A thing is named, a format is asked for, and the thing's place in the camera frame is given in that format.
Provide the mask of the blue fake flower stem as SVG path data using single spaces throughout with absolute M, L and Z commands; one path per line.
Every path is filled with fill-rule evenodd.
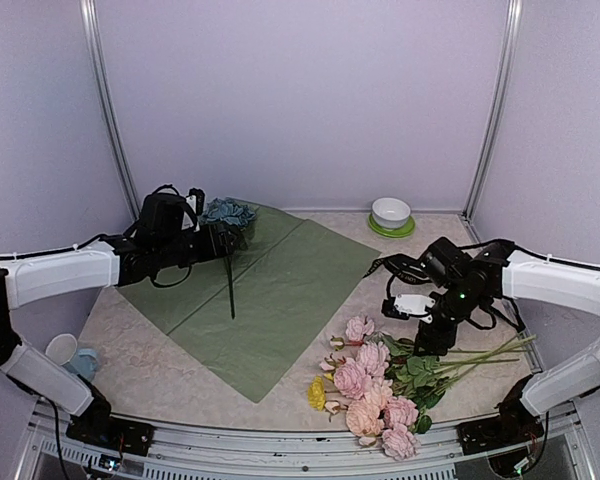
M 215 198 L 204 208 L 202 219 L 206 225 L 219 226 L 224 233 L 227 233 L 229 228 L 240 228 L 245 232 L 249 225 L 255 221 L 256 210 L 250 205 L 232 198 Z M 228 255 L 223 258 L 228 280 L 228 295 L 232 319 L 236 316 L 232 267 L 233 254 L 229 251 Z

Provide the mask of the green pink wrapping paper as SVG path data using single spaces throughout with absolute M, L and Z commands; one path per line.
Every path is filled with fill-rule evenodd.
M 119 288 L 147 320 L 258 403 L 347 300 L 379 253 L 313 220 L 255 205 L 246 248 Z

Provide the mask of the pink rose stem bunch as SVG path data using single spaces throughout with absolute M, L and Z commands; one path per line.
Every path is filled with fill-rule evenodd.
M 380 446 L 394 460 L 417 454 L 418 436 L 432 426 L 430 410 L 445 394 L 479 366 L 515 363 L 529 344 L 513 337 L 492 350 L 459 350 L 458 359 L 415 354 L 415 342 L 378 331 L 374 321 L 356 316 L 342 337 L 333 336 L 334 352 L 351 349 L 350 356 L 325 357 L 322 373 L 333 374 L 334 417 L 342 414 L 346 428 L 361 447 Z

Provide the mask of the yellow fake flower stem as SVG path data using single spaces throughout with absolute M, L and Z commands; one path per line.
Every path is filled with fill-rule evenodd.
M 336 393 L 333 384 L 333 374 L 326 373 L 316 376 L 310 383 L 307 390 L 307 400 L 309 406 L 317 411 L 327 411 L 334 414 L 338 403 L 336 400 L 329 399 L 329 395 Z

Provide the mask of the black printed ribbon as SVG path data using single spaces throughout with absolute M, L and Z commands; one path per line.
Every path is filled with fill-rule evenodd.
M 399 253 L 375 259 L 364 274 L 364 278 L 373 274 L 380 267 L 384 267 L 395 278 L 409 285 L 431 283 L 431 279 L 422 270 L 419 261 L 406 254 Z

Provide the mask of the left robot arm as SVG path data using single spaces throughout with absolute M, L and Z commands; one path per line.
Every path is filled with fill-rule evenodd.
M 99 233 L 70 246 L 0 254 L 0 373 L 24 390 L 45 398 L 71 418 L 72 427 L 101 445 L 113 443 L 120 424 L 107 398 L 93 382 L 71 373 L 28 341 L 14 320 L 40 306 L 96 295 L 110 287 L 149 281 L 157 288 L 169 268 L 189 276 L 198 264 L 230 265 L 244 244 L 245 207 L 215 212 L 205 193 L 181 194 L 166 184 L 148 194 L 138 217 L 122 233 Z

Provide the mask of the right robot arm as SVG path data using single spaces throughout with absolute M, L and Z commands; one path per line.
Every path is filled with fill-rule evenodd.
M 458 326 L 495 300 L 510 303 L 543 337 L 542 372 L 518 381 L 491 423 L 498 442 L 515 442 L 553 407 L 600 389 L 600 264 L 542 255 L 510 240 L 460 247 L 446 237 L 417 264 L 441 292 L 418 327 L 416 354 L 446 354 Z

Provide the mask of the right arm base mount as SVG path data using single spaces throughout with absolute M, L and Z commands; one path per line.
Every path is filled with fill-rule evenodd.
M 544 435 L 542 422 L 527 412 L 505 412 L 457 426 L 464 455 L 496 450 Z

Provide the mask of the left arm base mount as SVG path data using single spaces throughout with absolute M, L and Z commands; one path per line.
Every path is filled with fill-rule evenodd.
M 82 443 L 115 450 L 122 454 L 146 457 L 155 428 L 144 422 L 109 417 L 104 425 L 88 425 L 85 420 L 72 419 L 66 430 L 68 438 Z

